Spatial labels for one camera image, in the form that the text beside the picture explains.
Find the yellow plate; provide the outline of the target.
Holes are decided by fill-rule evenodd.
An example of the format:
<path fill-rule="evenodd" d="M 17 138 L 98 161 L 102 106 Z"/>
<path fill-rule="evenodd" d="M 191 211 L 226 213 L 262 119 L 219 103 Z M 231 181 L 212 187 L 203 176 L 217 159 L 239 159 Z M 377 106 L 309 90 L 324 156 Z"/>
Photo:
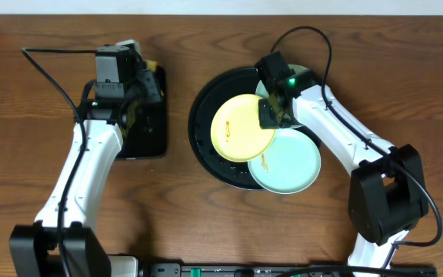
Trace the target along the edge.
<path fill-rule="evenodd" d="M 231 162 L 247 162 L 262 154 L 275 138 L 275 129 L 263 129 L 256 94 L 230 98 L 215 113 L 210 137 L 215 151 Z"/>

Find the light blue plate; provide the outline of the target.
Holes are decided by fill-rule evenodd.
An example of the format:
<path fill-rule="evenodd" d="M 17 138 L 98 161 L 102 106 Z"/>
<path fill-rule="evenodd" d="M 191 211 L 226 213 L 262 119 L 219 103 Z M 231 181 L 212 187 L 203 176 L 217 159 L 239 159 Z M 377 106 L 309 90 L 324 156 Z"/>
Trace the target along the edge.
<path fill-rule="evenodd" d="M 316 180 L 321 170 L 321 155 L 306 134 L 279 129 L 270 146 L 248 162 L 248 169 L 262 188 L 277 194 L 294 194 Z"/>
<path fill-rule="evenodd" d="M 272 94 L 284 96 L 285 99 L 289 102 L 289 108 L 291 109 L 290 115 L 293 116 L 292 110 L 292 101 L 294 98 L 298 97 L 298 94 L 306 88 L 315 84 L 315 81 L 312 77 L 313 72 L 302 66 L 302 65 L 289 65 L 290 68 L 295 70 L 295 74 L 286 80 L 280 81 L 277 84 L 277 87 L 268 94 L 263 86 L 261 80 L 258 82 L 255 90 L 255 94 L 261 96 L 262 98 L 268 98 Z M 296 119 L 297 127 L 302 127 L 302 124 L 299 123 Z"/>

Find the green yellow sponge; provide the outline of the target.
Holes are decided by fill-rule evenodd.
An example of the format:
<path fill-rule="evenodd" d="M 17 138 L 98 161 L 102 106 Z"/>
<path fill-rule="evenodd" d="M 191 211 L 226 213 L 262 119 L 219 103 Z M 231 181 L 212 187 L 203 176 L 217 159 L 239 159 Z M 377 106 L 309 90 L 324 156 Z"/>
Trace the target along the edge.
<path fill-rule="evenodd" d="M 145 64 L 146 64 L 146 68 L 148 70 L 151 70 L 153 72 L 157 71 L 158 68 L 158 63 L 156 61 L 152 61 L 152 60 L 145 60 Z"/>

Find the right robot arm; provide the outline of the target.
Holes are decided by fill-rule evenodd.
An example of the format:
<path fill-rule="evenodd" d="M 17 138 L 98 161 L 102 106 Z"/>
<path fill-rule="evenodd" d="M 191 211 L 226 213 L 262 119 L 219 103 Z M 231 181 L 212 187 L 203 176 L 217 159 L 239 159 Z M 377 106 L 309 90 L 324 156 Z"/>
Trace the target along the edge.
<path fill-rule="evenodd" d="M 431 196 L 418 151 L 395 147 L 359 122 L 327 85 L 302 68 L 274 85 L 256 87 L 263 127 L 303 125 L 350 176 L 348 214 L 358 232 L 348 265 L 386 270 L 406 235 L 428 214 Z"/>

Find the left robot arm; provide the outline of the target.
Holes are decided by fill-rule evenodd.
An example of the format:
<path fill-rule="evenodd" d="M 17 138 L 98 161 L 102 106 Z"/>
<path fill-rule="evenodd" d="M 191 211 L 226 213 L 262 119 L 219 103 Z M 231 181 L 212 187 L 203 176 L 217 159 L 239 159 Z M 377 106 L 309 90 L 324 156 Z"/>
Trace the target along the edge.
<path fill-rule="evenodd" d="M 74 128 L 73 144 L 58 182 L 33 225 L 17 225 L 10 251 L 17 275 L 140 276 L 138 259 L 108 255 L 95 235 L 105 182 L 116 159 L 161 157 L 167 149 L 166 101 L 146 102 L 132 128 L 87 119 Z"/>

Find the black rectangular tray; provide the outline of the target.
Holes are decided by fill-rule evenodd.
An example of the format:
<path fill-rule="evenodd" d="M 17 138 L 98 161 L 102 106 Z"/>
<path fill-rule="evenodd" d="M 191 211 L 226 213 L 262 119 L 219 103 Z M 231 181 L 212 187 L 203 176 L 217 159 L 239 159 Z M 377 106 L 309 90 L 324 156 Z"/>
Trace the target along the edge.
<path fill-rule="evenodd" d="M 124 131 L 123 107 L 121 111 L 121 116 L 122 117 L 120 121 L 120 127 L 123 135 L 123 146 L 121 151 L 117 155 L 118 159 L 153 159 L 165 155 L 168 144 L 167 88 L 166 88 L 165 70 L 164 70 L 164 127 L 161 129 L 157 129 L 156 131 L 141 131 L 139 129 Z"/>

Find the round black tray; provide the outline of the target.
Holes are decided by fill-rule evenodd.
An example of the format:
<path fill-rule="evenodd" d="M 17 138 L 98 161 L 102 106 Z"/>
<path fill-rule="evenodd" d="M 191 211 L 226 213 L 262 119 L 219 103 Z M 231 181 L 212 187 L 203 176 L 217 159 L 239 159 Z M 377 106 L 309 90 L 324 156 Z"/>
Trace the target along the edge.
<path fill-rule="evenodd" d="M 218 180 L 238 189 L 266 190 L 251 176 L 248 162 L 231 162 L 221 157 L 212 144 L 210 128 L 218 109 L 230 98 L 255 94 L 260 81 L 255 68 L 229 70 L 211 80 L 196 98 L 188 120 L 188 136 L 192 150 L 202 166 Z M 306 134 L 317 146 L 320 140 L 307 127 L 294 128 Z"/>

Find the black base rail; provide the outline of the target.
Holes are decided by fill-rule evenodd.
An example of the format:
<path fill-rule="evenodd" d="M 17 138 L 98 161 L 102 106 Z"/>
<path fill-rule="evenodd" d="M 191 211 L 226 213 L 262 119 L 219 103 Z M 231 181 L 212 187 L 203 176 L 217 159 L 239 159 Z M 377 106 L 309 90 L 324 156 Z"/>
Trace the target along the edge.
<path fill-rule="evenodd" d="M 286 272 L 294 272 L 299 269 L 340 266 L 337 264 L 314 264 L 300 266 L 280 266 L 280 265 L 227 265 L 227 264 L 182 264 L 177 262 L 165 262 L 155 264 L 140 265 L 136 276 L 139 277 L 274 277 Z M 438 276 L 437 269 L 432 266 L 393 266 L 389 270 L 400 272 L 408 276 Z M 343 270 L 323 271 L 323 272 L 301 272 L 293 276 L 397 276 L 396 274 L 377 273 L 351 273 Z"/>

